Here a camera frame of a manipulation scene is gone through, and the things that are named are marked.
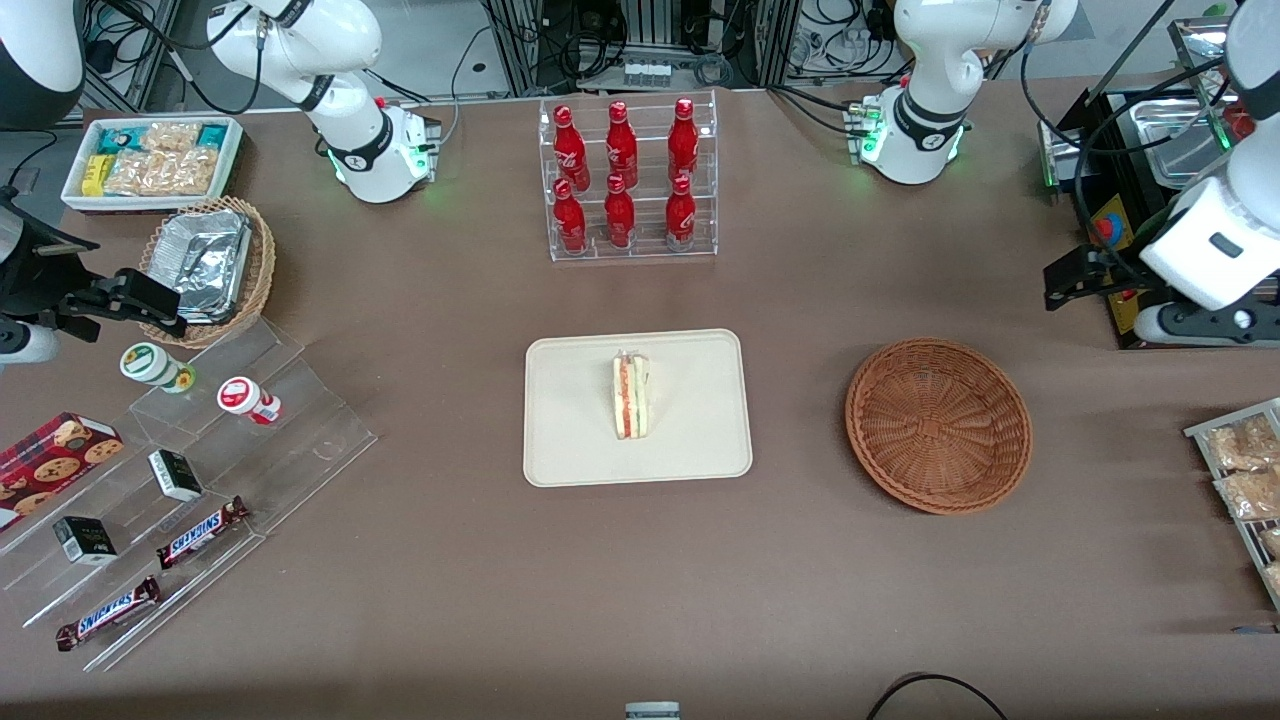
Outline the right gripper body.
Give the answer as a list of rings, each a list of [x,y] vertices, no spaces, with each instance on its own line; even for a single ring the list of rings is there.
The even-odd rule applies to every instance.
[[[26,222],[14,213],[1,210],[1,311],[6,319],[18,320],[27,314]]]

